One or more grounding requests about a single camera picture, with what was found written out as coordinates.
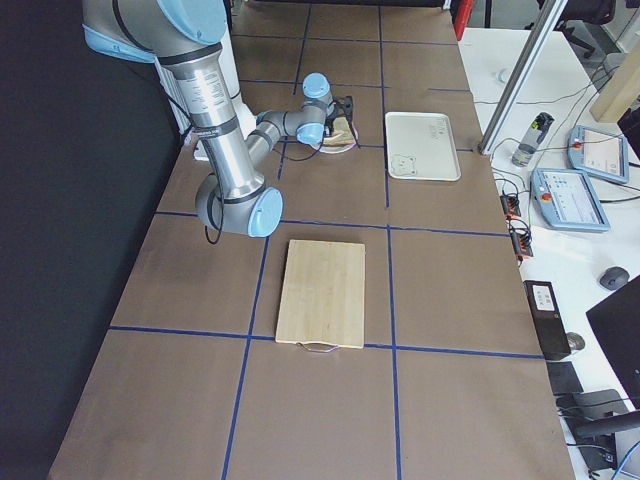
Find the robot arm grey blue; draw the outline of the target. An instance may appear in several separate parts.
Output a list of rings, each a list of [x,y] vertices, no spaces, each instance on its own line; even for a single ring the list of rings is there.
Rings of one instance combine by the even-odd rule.
[[[196,194],[198,217],[208,228],[267,237],[277,228],[283,197],[257,167],[285,136],[318,146],[334,111],[327,78],[309,74],[299,111],[258,115],[241,128],[243,102],[229,49],[221,1],[85,1],[85,41],[94,51],[168,69],[186,103],[187,117],[212,166]]]

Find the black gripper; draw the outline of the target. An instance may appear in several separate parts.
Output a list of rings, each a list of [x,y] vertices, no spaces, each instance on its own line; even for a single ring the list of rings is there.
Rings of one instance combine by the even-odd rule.
[[[334,135],[334,128],[332,124],[325,124],[324,125],[324,133],[323,133],[323,140],[324,141],[328,141],[330,138],[332,138]]]

